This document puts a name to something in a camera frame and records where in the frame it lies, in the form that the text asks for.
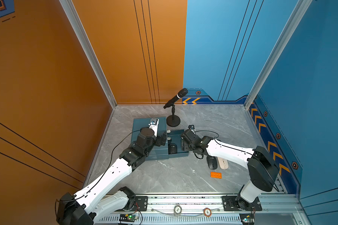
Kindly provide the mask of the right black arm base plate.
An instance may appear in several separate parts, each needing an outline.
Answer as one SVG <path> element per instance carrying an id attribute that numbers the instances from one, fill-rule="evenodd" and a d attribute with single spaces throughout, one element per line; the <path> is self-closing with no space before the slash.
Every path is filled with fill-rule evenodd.
<path id="1" fill-rule="evenodd" d="M 223 196 L 222 197 L 223 208 L 225 211 L 262 211 L 262 205 L 259 201 L 259 197 L 255 198 L 252 203 L 245 201 L 241 197 L 235 196 Z"/>

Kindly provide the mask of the teal bottom drawer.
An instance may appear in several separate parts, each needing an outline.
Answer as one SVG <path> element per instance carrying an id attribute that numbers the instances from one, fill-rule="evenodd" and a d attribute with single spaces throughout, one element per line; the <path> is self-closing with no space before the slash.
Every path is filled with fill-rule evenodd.
<path id="1" fill-rule="evenodd" d="M 181 145 L 181 135 L 184 133 L 183 129 L 180 130 L 171 130 L 168 135 L 168 145 L 171 143 L 175 143 L 177 145 L 177 154 L 169 155 L 169 158 L 177 158 L 177 157 L 187 157 L 189 156 L 189 152 L 185 152 L 182 150 Z"/>

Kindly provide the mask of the teal drawer cabinet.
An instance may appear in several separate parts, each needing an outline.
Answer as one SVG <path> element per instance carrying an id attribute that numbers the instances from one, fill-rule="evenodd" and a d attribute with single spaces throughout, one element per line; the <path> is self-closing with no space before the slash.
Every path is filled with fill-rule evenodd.
<path id="1" fill-rule="evenodd" d="M 164 146 L 155 146 L 156 137 L 154 131 L 149 128 L 151 118 L 134 119 L 133 133 L 131 141 L 134 143 L 134 149 L 146 157 L 146 160 L 168 159 L 168 141 Z M 159 117 L 159 126 L 157 136 L 167 132 L 165 117 Z"/>

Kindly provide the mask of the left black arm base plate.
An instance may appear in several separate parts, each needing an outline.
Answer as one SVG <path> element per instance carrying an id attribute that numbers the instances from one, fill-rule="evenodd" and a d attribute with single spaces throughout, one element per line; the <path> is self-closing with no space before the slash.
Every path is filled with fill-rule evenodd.
<path id="1" fill-rule="evenodd" d="M 145 212 L 147 207 L 148 196 L 135 196 L 135 200 L 129 200 L 129 203 L 123 209 L 116 210 L 116 212 L 134 212 L 136 210 Z"/>

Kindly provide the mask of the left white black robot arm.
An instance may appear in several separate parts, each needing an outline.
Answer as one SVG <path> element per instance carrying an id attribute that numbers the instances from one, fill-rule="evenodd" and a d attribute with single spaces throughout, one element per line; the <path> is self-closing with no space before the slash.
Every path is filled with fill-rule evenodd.
<path id="1" fill-rule="evenodd" d="M 142 128 L 137 140 L 95 181 L 74 195 L 66 193 L 56 201 L 56 221 L 60 225 L 93 225 L 118 210 L 135 209 L 136 195 L 128 187 L 106 194 L 123 178 L 143 164 L 155 146 L 165 145 L 167 134 L 157 136 L 153 128 Z"/>

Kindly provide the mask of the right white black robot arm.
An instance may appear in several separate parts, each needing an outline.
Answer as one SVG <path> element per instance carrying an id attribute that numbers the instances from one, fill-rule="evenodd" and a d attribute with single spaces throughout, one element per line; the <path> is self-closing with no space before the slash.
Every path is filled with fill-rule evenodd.
<path id="1" fill-rule="evenodd" d="M 181 138 L 194 153 L 223 158 L 249 171 L 250 181 L 241 188 L 235 199 L 236 207 L 240 210 L 252 210 L 258 196 L 271 192 L 275 187 L 279 166 L 264 147 L 243 148 L 213 137 L 200 138 L 189 129 L 181 134 Z"/>

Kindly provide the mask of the black computer mouse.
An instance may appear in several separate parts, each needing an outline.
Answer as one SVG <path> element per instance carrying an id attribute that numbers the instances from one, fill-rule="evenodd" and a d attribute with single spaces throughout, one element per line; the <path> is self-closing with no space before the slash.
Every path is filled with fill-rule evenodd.
<path id="1" fill-rule="evenodd" d="M 171 143 L 168 145 L 168 154 L 177 154 L 177 145 L 175 143 Z"/>
<path id="2" fill-rule="evenodd" d="M 207 165 L 208 165 L 210 170 L 216 170 L 217 169 L 218 164 L 217 164 L 216 157 L 207 156 L 206 160 L 207 160 Z"/>

